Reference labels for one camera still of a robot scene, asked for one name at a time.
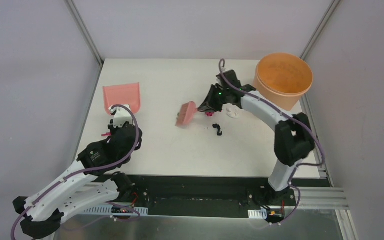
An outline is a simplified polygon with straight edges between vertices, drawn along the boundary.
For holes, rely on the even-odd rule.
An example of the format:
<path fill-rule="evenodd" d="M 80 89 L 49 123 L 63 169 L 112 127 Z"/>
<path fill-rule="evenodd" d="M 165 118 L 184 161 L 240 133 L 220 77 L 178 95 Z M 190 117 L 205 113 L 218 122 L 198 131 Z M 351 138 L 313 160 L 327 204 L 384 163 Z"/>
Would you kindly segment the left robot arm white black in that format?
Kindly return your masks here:
<path fill-rule="evenodd" d="M 72 217 L 86 209 L 104 202 L 118 199 L 127 202 L 133 195 L 133 183 L 124 173 L 117 173 L 100 185 L 78 192 L 106 172 L 127 164 L 134 151 L 142 144 L 142 130 L 126 123 L 104 140 L 90 143 L 77 159 L 57 179 L 40 192 L 30 196 L 19 196 L 13 201 L 18 218 L 11 229 L 33 238 L 46 238 Z"/>

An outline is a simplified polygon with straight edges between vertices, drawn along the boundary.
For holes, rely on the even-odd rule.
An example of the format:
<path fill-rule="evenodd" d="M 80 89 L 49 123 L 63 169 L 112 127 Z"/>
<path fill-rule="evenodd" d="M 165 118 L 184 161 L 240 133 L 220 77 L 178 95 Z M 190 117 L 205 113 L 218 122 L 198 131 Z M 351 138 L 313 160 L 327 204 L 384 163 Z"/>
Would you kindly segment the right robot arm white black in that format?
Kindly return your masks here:
<path fill-rule="evenodd" d="M 242 85 L 234 70 L 218 74 L 218 82 L 197 108 L 199 112 L 221 112 L 224 105 L 231 104 L 249 112 L 274 131 L 274 154 L 277 162 L 264 186 L 264 200 L 276 205 L 290 188 L 289 182 L 296 167 L 315 149 L 308 116 L 282 111 L 263 97 L 252 85 Z"/>

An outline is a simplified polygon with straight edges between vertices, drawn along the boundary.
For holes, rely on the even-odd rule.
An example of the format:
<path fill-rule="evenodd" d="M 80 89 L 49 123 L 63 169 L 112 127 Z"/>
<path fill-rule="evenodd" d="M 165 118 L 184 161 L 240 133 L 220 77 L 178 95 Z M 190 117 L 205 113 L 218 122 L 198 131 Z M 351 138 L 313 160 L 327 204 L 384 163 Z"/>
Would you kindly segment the black paper scrap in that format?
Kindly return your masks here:
<path fill-rule="evenodd" d="M 217 130 L 217 133 L 216 133 L 217 136 L 222 136 L 223 135 L 223 132 L 221 130 L 221 126 L 219 124 L 214 123 L 212 125 L 212 127 Z"/>

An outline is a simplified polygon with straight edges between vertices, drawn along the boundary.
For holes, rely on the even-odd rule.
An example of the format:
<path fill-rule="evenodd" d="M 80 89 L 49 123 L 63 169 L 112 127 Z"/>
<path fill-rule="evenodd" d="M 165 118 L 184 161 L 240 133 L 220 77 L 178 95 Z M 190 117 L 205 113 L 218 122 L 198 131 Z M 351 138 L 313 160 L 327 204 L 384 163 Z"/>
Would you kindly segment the white paper scrap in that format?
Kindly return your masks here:
<path fill-rule="evenodd" d="M 226 107 L 226 115 L 232 119 L 238 119 L 240 117 L 240 109 L 234 105 Z"/>

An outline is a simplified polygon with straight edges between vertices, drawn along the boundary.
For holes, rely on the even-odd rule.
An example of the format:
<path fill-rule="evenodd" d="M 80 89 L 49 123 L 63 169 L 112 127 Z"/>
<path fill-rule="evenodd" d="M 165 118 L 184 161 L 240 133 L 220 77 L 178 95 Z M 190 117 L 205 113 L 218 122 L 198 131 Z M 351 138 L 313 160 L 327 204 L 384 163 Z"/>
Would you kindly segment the pink dustpan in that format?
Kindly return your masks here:
<path fill-rule="evenodd" d="M 141 109 L 140 83 L 103 86 L 104 108 L 111 115 L 110 108 L 113 105 L 129 105 L 130 110 L 136 114 Z"/>

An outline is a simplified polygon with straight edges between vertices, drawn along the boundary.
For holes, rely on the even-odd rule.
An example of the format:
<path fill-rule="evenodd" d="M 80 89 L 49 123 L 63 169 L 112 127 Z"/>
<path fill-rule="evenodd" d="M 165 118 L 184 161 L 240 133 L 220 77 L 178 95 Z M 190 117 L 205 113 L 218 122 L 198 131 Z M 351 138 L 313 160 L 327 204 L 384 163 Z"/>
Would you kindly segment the pink hand brush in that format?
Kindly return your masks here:
<path fill-rule="evenodd" d="M 175 126 L 184 127 L 189 125 L 197 113 L 198 108 L 194 101 L 183 104 L 177 114 Z"/>

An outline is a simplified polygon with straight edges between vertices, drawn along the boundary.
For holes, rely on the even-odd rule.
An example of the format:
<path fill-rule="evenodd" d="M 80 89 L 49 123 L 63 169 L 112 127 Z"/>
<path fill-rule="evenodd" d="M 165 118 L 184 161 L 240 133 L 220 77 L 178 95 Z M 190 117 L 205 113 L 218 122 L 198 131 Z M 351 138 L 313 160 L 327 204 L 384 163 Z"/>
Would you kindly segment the orange plastic bucket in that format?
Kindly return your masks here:
<path fill-rule="evenodd" d="M 279 108 L 291 111 L 311 88 L 314 74 L 301 58 L 284 52 L 263 57 L 255 68 L 253 87 Z"/>

